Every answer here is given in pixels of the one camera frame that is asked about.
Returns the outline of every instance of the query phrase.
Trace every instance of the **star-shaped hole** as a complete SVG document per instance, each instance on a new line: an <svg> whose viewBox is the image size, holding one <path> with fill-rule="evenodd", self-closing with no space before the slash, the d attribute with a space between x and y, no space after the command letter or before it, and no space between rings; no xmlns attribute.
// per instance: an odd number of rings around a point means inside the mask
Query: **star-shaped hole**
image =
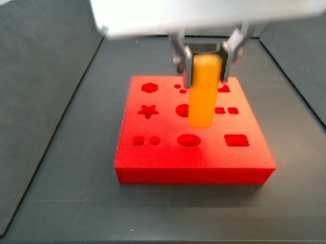
<svg viewBox="0 0 326 244"><path fill-rule="evenodd" d="M160 114L160 112L156 110L156 107L156 105L142 105L142 110L138 111L138 114L144 114L146 116L146 119L150 119L154 114Z"/></svg>

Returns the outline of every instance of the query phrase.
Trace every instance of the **shape hole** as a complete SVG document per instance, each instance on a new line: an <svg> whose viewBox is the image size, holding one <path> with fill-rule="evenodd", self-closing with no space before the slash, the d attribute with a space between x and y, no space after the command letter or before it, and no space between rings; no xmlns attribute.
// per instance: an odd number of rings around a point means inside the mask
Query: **shape hole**
<svg viewBox="0 0 326 244"><path fill-rule="evenodd" d="M249 147L249 139L245 134L225 134L229 147Z"/></svg>
<svg viewBox="0 0 326 244"><path fill-rule="evenodd" d="M225 113L226 113L225 108L222 108L222 107L217 107L217 108L216 108L216 113L217 113L217 114L225 114Z"/></svg>
<svg viewBox="0 0 326 244"><path fill-rule="evenodd" d="M240 114L238 108L229 108L230 114Z"/></svg>
<svg viewBox="0 0 326 244"><path fill-rule="evenodd" d="M202 139L196 134L188 133L178 137L177 142L184 147L197 147L202 143Z"/></svg>
<svg viewBox="0 0 326 244"><path fill-rule="evenodd" d="M142 110L138 111L138 114L144 114L146 116L146 119L150 119L154 114L160 114L160 111L156 108L156 105L142 105Z"/></svg>
<svg viewBox="0 0 326 244"><path fill-rule="evenodd" d="M134 136L133 144L137 146L145 145L146 138L144 136Z"/></svg>
<svg viewBox="0 0 326 244"><path fill-rule="evenodd" d="M177 107L177 114L184 117L188 118L189 117L189 105L188 104L181 104Z"/></svg>
<svg viewBox="0 0 326 244"><path fill-rule="evenodd" d="M153 93L158 91L158 85L154 83L148 83L142 86L142 91L148 93Z"/></svg>
<svg viewBox="0 0 326 244"><path fill-rule="evenodd" d="M222 88L218 89L220 92L230 92L230 86L229 85L224 85Z"/></svg>
<svg viewBox="0 0 326 244"><path fill-rule="evenodd" d="M161 143L160 137L158 136L153 136L150 138L150 143L152 143L153 146L157 146Z"/></svg>

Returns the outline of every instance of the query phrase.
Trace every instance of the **circular hole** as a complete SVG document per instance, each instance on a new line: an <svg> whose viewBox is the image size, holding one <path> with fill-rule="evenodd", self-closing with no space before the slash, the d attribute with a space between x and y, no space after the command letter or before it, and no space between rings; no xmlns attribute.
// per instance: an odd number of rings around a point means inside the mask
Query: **circular hole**
<svg viewBox="0 0 326 244"><path fill-rule="evenodd" d="M150 138L150 143L152 143L152 145L157 146L161 143L160 137L158 136L153 136Z"/></svg>
<svg viewBox="0 0 326 244"><path fill-rule="evenodd" d="M184 117L188 118L189 117L189 105L188 104L181 104L177 107L177 114Z"/></svg>
<svg viewBox="0 0 326 244"><path fill-rule="evenodd" d="M177 142L184 147L197 147L202 143L202 139L196 134L188 133L178 137Z"/></svg>

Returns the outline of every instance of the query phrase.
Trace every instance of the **shape sorter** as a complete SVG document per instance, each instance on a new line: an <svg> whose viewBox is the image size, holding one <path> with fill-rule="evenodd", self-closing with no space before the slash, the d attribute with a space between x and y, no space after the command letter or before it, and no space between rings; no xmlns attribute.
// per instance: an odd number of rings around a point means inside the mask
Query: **shape sorter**
<svg viewBox="0 0 326 244"><path fill-rule="evenodd" d="M237 78L221 83L210 128L188 124L180 76L132 79L116 170L125 184L264 184L277 169Z"/></svg>

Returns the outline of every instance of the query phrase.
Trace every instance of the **red shape sorter block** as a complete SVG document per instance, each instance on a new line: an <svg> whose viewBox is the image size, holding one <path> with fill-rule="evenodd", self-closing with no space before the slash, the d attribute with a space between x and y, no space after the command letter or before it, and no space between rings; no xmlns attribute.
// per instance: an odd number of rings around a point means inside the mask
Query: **red shape sorter block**
<svg viewBox="0 0 326 244"><path fill-rule="evenodd" d="M214 122L188 124L180 76L130 84L116 169L121 183L264 184L277 165L237 78L221 84Z"/></svg>

